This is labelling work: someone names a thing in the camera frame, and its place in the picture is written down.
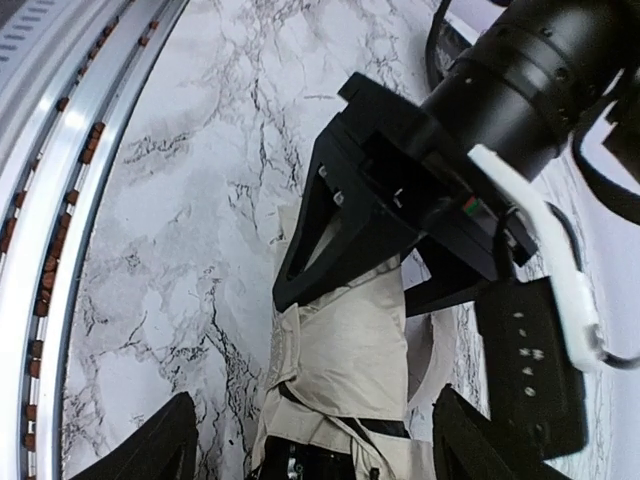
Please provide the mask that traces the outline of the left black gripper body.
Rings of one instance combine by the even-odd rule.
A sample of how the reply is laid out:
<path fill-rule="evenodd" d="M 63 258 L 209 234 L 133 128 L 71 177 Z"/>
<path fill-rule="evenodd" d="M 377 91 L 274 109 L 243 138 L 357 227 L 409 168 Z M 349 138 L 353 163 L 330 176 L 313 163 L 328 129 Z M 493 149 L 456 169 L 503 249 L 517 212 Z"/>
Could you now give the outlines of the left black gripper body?
<path fill-rule="evenodd" d="M 446 142 L 434 120 L 360 73 L 339 94 L 347 105 L 319 137 L 319 174 L 340 223 L 323 272 L 353 280 L 416 249 L 429 267 L 441 259 L 497 279 L 490 233 L 463 210 L 471 191 L 437 169 Z"/>

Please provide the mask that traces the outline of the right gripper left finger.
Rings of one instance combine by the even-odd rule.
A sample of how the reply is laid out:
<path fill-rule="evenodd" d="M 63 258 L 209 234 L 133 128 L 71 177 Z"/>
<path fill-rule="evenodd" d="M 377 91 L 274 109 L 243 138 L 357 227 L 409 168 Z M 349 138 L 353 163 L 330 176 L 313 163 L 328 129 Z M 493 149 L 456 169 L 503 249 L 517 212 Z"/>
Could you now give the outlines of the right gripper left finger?
<path fill-rule="evenodd" d="M 197 439 L 194 402 L 181 392 L 73 480 L 192 480 Z"/>

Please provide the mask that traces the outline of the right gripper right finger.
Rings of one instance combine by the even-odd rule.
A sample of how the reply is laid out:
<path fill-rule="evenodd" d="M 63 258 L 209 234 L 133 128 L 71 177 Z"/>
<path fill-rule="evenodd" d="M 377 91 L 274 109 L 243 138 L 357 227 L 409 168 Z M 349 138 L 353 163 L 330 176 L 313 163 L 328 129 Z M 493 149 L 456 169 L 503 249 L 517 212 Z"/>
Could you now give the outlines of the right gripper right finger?
<path fill-rule="evenodd" d="M 438 479 L 563 479 L 513 435 L 493 424 L 451 387 L 433 411 L 433 458 Z"/>

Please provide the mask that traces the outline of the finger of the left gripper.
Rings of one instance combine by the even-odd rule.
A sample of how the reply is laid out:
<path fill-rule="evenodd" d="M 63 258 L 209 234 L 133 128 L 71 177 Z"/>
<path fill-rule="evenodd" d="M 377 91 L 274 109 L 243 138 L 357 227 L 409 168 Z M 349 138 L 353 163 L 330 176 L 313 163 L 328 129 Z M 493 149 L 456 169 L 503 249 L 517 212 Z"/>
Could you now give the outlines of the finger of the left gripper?
<path fill-rule="evenodd" d="M 472 302 L 497 279 L 492 254 L 475 242 L 451 251 L 437 239 L 427 237 L 416 250 L 430 278 L 404 292 L 408 317 Z"/>
<path fill-rule="evenodd" d="M 415 245 L 424 178 L 389 144 L 367 153 L 346 137 L 320 135 L 272 290 L 277 311 L 306 305 Z"/>

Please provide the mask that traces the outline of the beige and black folding umbrella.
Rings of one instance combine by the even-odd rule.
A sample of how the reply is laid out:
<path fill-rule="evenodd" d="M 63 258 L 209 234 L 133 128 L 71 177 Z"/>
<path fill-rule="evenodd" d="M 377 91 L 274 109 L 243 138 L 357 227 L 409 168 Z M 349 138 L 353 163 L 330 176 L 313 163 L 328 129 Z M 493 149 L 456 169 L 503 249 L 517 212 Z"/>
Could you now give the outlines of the beige and black folding umbrella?
<path fill-rule="evenodd" d="M 273 318 L 266 396 L 251 454 L 254 479 L 432 479 L 432 438 L 407 414 L 432 405 L 453 373 L 457 325 L 432 320 L 433 344 L 409 383 L 401 261 Z"/>

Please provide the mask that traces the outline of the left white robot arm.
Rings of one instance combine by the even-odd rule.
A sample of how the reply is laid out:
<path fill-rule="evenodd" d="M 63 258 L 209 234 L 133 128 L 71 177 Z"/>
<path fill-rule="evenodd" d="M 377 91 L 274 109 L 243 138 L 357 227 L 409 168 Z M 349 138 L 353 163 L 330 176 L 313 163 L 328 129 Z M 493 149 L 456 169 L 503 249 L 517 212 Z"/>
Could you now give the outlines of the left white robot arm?
<path fill-rule="evenodd" d="M 469 150 L 535 178 L 638 59 L 635 1 L 515 1 L 421 105 L 353 74 L 314 143 L 276 309 L 412 251 L 431 277 L 406 292 L 409 315 L 473 300 L 498 277 L 492 238 L 508 204 Z"/>

